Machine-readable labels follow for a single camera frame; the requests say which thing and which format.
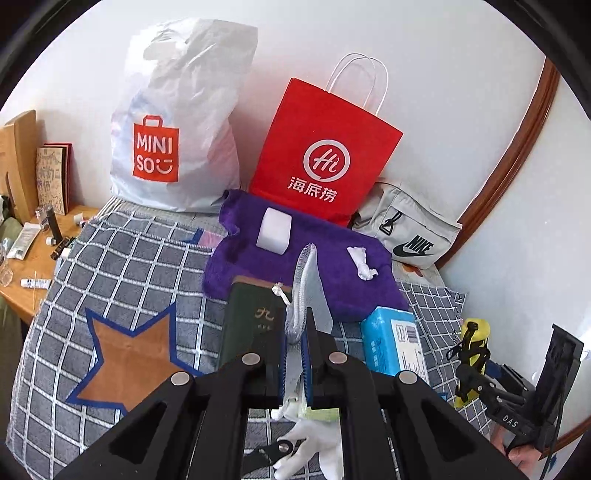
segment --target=white sponge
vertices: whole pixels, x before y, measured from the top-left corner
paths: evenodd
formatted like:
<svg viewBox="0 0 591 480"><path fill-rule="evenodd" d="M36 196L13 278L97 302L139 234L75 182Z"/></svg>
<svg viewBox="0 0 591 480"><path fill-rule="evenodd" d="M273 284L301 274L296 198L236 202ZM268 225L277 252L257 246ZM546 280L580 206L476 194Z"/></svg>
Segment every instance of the white sponge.
<svg viewBox="0 0 591 480"><path fill-rule="evenodd" d="M283 255L290 244L290 233L291 215L269 207L262 218L256 245L269 252Z"/></svg>

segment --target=green book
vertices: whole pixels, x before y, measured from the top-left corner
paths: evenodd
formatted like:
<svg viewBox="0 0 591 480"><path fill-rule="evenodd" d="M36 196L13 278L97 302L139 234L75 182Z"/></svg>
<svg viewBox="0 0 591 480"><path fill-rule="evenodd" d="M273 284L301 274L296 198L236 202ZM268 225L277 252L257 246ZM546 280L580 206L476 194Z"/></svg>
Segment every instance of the green book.
<svg viewBox="0 0 591 480"><path fill-rule="evenodd" d="M224 313L222 346L217 367L248 353L255 336L272 329L277 312L285 303L272 291L273 283L239 276L232 283ZM291 289L283 287L291 301Z"/></svg>

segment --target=purple towel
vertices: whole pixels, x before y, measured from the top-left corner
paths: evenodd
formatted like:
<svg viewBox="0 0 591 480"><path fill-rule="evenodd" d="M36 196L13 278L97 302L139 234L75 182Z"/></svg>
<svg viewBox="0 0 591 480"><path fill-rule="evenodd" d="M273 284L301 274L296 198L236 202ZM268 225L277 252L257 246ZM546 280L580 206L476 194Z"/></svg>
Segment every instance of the purple towel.
<svg viewBox="0 0 591 480"><path fill-rule="evenodd" d="M290 244L283 255L256 246L268 207L292 218ZM237 275L290 286L300 252L314 243L324 295L335 322L360 322L378 306L408 310L392 276L390 253L375 238L241 190L227 193L219 221L228 230L228 236L217 246L205 269L203 290L211 298L226 300ZM369 281L361 280L347 247L365 247L368 265L379 275Z"/></svg>

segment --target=gloved hand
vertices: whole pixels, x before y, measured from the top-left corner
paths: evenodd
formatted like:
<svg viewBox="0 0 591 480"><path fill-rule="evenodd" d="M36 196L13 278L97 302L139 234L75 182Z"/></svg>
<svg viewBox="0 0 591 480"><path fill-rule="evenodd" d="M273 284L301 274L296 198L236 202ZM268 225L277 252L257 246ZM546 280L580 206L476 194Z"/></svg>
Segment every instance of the gloved hand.
<svg viewBox="0 0 591 480"><path fill-rule="evenodd" d="M316 452L319 453L320 470L326 480L341 480L344 474L343 443L340 422L299 419L295 426L278 440L289 440L294 445L304 440L291 456L275 465L276 480L287 480L301 469Z"/></svg>

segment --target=wooden desk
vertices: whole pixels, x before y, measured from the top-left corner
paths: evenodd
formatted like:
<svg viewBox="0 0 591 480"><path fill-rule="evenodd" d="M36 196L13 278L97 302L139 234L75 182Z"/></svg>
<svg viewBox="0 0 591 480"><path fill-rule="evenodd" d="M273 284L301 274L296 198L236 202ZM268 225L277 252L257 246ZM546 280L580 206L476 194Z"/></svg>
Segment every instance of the wooden desk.
<svg viewBox="0 0 591 480"><path fill-rule="evenodd" d="M83 213L85 219L97 214L99 210L92 207L78 206L74 207L66 216L56 215L57 223L60 226L63 236L76 236L80 233L80 227L74 224L74 215ZM51 236L51 231L40 232L31 248L27 252L25 260L11 258L8 260L12 268L12 281L8 287L0 286L0 295L2 295L8 305L21 318L23 322L30 325L41 300L45 298L47 290L35 289L33 296L32 288L22 288L22 278L33 278L37 271L37 278L53 278L53 271L56 267L55 260L50 258L51 253L56 247L48 247L45 239Z"/></svg>

